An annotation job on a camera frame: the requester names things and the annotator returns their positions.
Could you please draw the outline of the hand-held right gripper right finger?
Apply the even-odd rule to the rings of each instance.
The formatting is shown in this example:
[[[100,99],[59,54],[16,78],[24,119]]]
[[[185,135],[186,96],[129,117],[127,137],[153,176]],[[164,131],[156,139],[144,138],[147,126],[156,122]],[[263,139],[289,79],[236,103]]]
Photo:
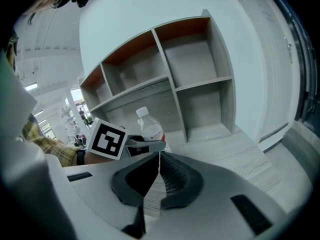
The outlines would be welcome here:
[[[148,240],[252,240],[285,218],[265,192],[237,173],[163,152],[166,197]]]

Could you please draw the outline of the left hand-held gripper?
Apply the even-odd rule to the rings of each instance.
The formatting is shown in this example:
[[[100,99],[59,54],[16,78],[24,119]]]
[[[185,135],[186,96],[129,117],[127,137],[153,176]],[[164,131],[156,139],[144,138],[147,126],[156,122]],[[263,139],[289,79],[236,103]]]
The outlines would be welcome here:
[[[89,133],[87,150],[98,156],[113,160],[121,159],[124,147],[131,157],[161,152],[166,147],[165,141],[145,141],[141,135],[128,136],[128,131],[123,127],[100,118],[93,120]]]

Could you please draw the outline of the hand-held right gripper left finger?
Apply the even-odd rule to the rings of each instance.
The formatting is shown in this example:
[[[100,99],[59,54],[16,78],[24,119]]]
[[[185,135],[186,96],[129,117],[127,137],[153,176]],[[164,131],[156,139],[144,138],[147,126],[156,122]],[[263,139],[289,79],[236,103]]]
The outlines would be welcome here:
[[[84,203],[117,230],[140,239],[157,221],[146,215],[144,198],[156,180],[159,154],[63,168]]]

